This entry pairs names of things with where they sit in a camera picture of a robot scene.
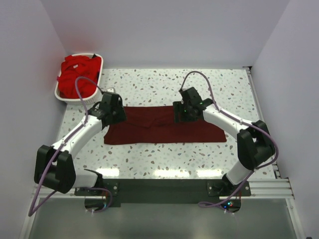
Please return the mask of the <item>dark red t shirt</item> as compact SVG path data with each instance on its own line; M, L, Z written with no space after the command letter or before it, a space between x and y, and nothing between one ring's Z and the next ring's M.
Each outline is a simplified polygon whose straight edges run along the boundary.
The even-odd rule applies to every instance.
M222 129L202 119L175 122L172 106L124 107L124 110L127 120L109 127L105 144L226 142Z

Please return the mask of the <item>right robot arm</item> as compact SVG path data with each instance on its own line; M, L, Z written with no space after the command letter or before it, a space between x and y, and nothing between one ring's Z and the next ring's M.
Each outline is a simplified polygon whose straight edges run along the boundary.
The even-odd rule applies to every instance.
M213 99L203 100L194 87L180 89L182 100L173 103L174 121L202 120L219 127L237 141L238 161L223 175L223 187L232 190L261 168L261 164L277 156L277 146L267 125L251 122L221 108Z

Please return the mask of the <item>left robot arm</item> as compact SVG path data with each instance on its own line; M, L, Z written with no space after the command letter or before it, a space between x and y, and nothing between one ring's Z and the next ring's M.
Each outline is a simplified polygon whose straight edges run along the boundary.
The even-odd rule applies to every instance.
M104 92L101 101L90 108L66 136L38 149L34 182L63 194L73 188L100 187L102 175L89 169L76 170L74 159L92 137L126 119L122 97Z

